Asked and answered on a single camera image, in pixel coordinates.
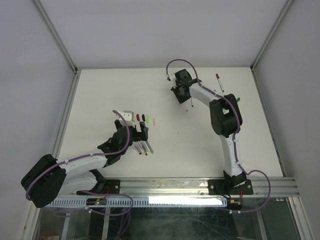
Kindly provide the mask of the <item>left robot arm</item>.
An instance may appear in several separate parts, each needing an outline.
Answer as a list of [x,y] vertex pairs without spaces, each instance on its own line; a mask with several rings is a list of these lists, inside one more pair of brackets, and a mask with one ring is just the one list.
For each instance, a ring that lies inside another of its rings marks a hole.
[[21,180],[26,199],[43,208],[68,194],[118,194],[120,181],[107,180],[100,169],[118,162],[134,142],[148,140],[149,129],[143,121],[139,122],[140,129],[133,123],[114,123],[113,136],[89,153],[64,158],[42,156]]

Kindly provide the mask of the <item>blue marker pen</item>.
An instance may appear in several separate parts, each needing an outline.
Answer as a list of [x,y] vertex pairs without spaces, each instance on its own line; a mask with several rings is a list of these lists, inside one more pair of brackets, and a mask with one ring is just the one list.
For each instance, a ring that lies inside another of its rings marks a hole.
[[140,155],[143,154],[143,153],[141,152],[139,146],[138,146],[135,142],[134,142],[134,147],[135,147],[135,149],[137,150],[137,152],[138,152]]

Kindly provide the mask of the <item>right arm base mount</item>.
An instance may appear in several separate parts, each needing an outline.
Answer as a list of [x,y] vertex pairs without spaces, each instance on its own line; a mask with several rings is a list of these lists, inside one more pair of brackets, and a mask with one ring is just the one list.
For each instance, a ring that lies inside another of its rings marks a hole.
[[231,195],[253,195],[253,187],[250,179],[247,179],[247,175],[240,170],[240,174],[229,175],[225,170],[223,171],[223,178],[209,179],[208,194],[220,195],[224,198],[230,198]]

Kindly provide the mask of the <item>grey pen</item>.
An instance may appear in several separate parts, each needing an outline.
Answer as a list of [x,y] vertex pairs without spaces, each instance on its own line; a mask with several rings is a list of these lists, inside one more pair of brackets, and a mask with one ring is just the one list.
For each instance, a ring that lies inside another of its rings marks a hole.
[[152,147],[151,147],[150,143],[149,143],[148,141],[146,141],[145,143],[146,143],[146,145],[147,145],[147,147],[148,147],[148,149],[149,149],[150,153],[151,153],[151,154],[154,154],[154,150],[152,149]]

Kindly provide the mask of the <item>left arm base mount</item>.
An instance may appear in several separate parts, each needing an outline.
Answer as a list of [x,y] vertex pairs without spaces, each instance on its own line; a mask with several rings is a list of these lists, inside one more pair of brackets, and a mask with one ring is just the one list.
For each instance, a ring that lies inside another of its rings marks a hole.
[[85,191],[93,194],[119,194],[121,188],[120,179],[108,179],[105,178],[97,169],[88,171],[89,177],[96,181],[93,186],[81,187],[76,193],[78,195],[86,195]]

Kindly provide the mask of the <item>yellow marker pen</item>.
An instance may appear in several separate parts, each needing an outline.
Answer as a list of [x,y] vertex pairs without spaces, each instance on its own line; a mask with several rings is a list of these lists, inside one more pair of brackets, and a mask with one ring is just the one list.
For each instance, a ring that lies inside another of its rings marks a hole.
[[141,145],[141,143],[140,143],[140,142],[137,142],[137,145],[138,145],[138,147],[139,147],[139,149],[140,149],[141,153],[142,153],[143,155],[146,155],[146,152],[145,152],[145,150],[144,150],[143,146]]

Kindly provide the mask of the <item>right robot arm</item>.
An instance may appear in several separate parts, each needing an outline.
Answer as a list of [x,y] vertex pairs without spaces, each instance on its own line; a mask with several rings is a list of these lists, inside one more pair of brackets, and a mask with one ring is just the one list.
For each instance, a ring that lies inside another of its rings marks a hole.
[[217,94],[192,78],[186,69],[174,73],[172,79],[175,86],[171,91],[180,104],[197,99],[209,108],[211,126],[220,137],[224,155],[223,187],[230,194],[236,193],[247,180],[246,173],[240,167],[238,133],[243,120],[236,97],[233,94]]

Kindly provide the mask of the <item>light green cap marker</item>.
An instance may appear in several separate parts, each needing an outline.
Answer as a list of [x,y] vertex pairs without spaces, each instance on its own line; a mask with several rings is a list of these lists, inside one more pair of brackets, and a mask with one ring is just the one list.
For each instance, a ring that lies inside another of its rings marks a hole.
[[148,152],[150,152],[151,154],[154,153],[151,145],[148,143],[148,141],[143,141],[143,144],[145,145],[145,148],[147,149]]

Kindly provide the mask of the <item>brown cap marker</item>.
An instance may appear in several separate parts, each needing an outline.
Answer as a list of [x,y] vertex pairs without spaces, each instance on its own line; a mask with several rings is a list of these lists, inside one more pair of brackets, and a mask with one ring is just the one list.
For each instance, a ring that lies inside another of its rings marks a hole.
[[147,153],[147,150],[146,150],[146,148],[144,147],[144,145],[140,142],[139,143],[140,144],[140,147],[141,147],[141,149],[142,149],[142,151],[143,151],[143,153],[144,153],[144,155],[148,155],[148,153]]

